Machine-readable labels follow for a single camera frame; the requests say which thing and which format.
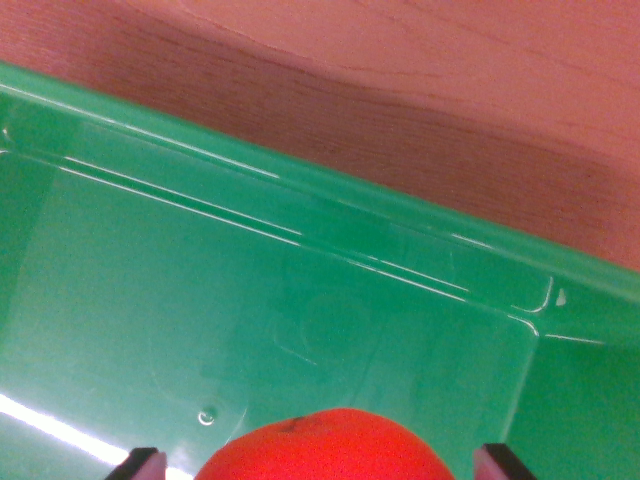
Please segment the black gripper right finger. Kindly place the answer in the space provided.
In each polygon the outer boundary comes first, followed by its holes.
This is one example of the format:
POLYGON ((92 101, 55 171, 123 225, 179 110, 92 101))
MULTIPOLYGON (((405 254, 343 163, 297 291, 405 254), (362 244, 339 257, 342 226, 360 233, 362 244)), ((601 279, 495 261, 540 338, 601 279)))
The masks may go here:
POLYGON ((504 443, 485 443, 473 452, 475 480, 536 480, 537 477, 504 443))

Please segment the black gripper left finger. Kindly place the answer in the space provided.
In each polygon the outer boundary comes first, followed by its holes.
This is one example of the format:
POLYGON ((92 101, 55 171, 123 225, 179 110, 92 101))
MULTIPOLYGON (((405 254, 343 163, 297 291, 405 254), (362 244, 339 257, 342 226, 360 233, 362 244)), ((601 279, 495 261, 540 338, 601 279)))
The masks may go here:
POLYGON ((165 480, 166 454, 155 447, 137 447, 105 480, 165 480))

